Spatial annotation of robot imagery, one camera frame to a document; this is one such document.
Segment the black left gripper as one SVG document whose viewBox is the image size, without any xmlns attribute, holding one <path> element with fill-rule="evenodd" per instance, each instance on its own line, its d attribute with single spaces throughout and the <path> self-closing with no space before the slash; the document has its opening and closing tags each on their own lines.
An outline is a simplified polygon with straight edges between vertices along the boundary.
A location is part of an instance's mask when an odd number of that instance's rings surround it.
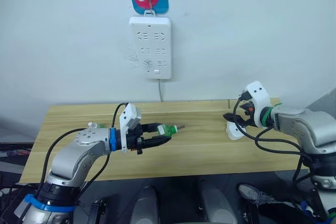
<svg viewBox="0 0 336 224">
<path fill-rule="evenodd" d="M 137 154 L 143 153 L 143 148 L 157 147 L 167 143 L 171 137 L 155 136 L 151 139 L 144 140 L 142 137 L 144 132 L 156 132 L 160 123 L 138 124 L 134 129 L 128 130 L 126 134 L 127 150 L 136 151 Z"/>
</svg>

